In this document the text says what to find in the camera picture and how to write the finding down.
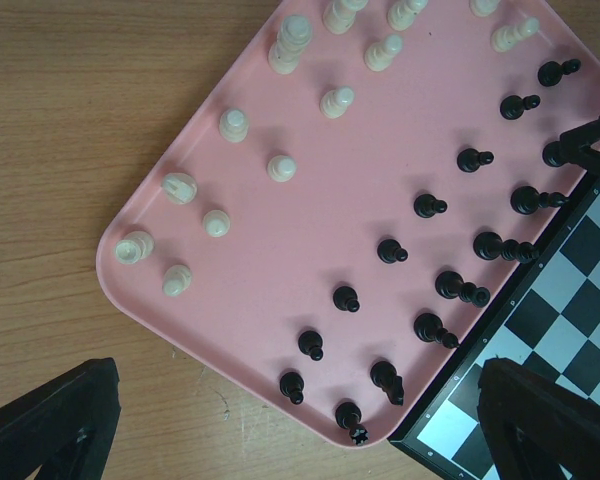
pink tray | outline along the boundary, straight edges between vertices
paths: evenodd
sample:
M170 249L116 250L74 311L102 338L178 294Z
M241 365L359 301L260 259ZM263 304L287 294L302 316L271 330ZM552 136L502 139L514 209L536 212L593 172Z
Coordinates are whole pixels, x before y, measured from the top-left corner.
M450 267L495 296L517 265L480 260L475 235L488 228L534 241L553 213L514 213L512 190L529 183L569 193L582 170L545 166L542 148L600 114L600 63L543 0L505 0L486 19L471 13L468 0L431 0L403 32L405 48L394 64L374 73L363 53L393 33L386 21L392 1L372 0L341 36L322 24L328 0L283 1L107 228L97 254L100 283L117 308L343 447L351 441L334 421L340 402L361 408L373 445L400 424L451 355L415 337L419 312L437 313L461 339L481 315L438 296L437 274ZM314 39L297 70L282 76L267 53L282 19L294 13L310 19ZM526 15L538 17L540 33L508 53L494 52L491 33ZM540 65L573 57L583 62L579 73L554 88L538 84ZM341 85L353 87L356 100L343 117L328 120L320 99ZM500 101L511 93L539 94L542 105L504 120ZM228 107L251 121L241 144L218 132ZM494 164L460 172L456 156L469 145L493 151ZM277 154L298 163L288 183L267 175ZM196 179L191 204L174 205L162 193L169 172ZM422 191L446 200L449 211L417 217L412 205ZM231 217L222 238L202 227L214 208ZM137 229L155 238L156 250L138 264L117 263L115 243ZM406 263L378 259L384 236L409 251ZM168 298L162 277L179 263L191 268L193 283ZM334 307L341 282L357 290L358 313ZM297 347L309 327L324 338L320 362ZM381 358L404 377L404 407L390 405L369 378ZM279 391L289 369L305 380L300 406Z

